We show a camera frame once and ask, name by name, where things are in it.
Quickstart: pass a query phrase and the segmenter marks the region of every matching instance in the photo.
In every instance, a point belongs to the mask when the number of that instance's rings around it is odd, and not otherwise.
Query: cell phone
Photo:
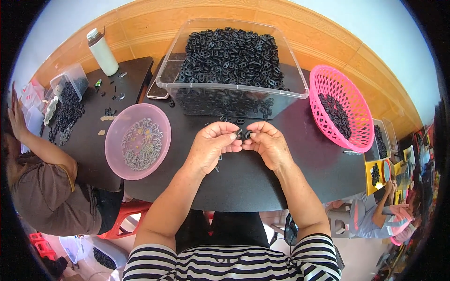
[[[156,98],[156,99],[166,99],[169,97],[169,93],[166,91],[166,89],[159,88],[158,85],[155,83],[154,77],[152,82],[150,83],[150,87],[147,90],[146,96],[148,98]]]

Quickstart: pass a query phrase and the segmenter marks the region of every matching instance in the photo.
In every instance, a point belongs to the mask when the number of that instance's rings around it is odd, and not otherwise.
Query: pink bowl
[[[319,94],[332,95],[347,112],[351,137],[347,140],[334,126],[320,102]],[[327,65],[315,66],[310,73],[310,105],[319,129],[335,144],[355,152],[367,152],[374,142],[374,121],[363,95],[343,73]]]
[[[151,118],[152,122],[159,124],[159,130],[162,132],[161,154],[158,159],[147,169],[141,171],[133,171],[125,164],[122,153],[122,139],[130,127],[142,120],[143,118]],[[105,155],[111,170],[119,177],[127,180],[138,180],[145,178],[156,170],[162,163],[169,150],[172,131],[170,122],[166,114],[157,106],[148,103],[138,103],[127,107],[124,111],[117,115],[116,119],[111,123],[105,140]]]

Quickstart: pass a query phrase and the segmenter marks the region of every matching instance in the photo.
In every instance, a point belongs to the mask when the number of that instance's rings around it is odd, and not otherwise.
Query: white water bottle
[[[109,48],[105,36],[105,28],[103,34],[97,28],[94,28],[87,34],[87,44],[94,55],[95,60],[99,63],[106,76],[111,76],[119,69],[119,64]]]

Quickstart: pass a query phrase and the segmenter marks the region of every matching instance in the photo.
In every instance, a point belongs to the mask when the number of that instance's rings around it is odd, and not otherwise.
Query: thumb
[[[272,137],[266,133],[250,133],[250,137],[256,143],[269,143],[272,140]]]
[[[223,134],[218,136],[217,138],[214,138],[214,143],[219,147],[226,147],[227,145],[231,144],[236,139],[235,133],[230,134]]]

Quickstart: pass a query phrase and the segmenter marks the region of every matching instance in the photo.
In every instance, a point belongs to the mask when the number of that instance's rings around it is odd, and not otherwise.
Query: striped shirt
[[[123,280],[339,281],[333,241],[325,234],[300,240],[289,257],[260,246],[199,246],[176,254],[159,244],[134,248]]]

